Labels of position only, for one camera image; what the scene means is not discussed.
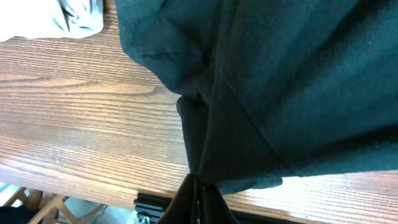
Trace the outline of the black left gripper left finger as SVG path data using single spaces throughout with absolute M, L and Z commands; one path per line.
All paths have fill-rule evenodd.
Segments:
M 198 181 L 188 174 L 157 224 L 196 224 Z

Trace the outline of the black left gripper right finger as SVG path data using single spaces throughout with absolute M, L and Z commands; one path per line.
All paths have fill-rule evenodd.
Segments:
M 201 224 L 238 224 L 222 195 L 214 185 L 200 188 Z

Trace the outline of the black t-shirt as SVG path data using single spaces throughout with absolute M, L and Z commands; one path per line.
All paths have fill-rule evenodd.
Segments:
M 397 2 L 123 0 L 121 47 L 179 95 L 222 194 L 397 169 Z

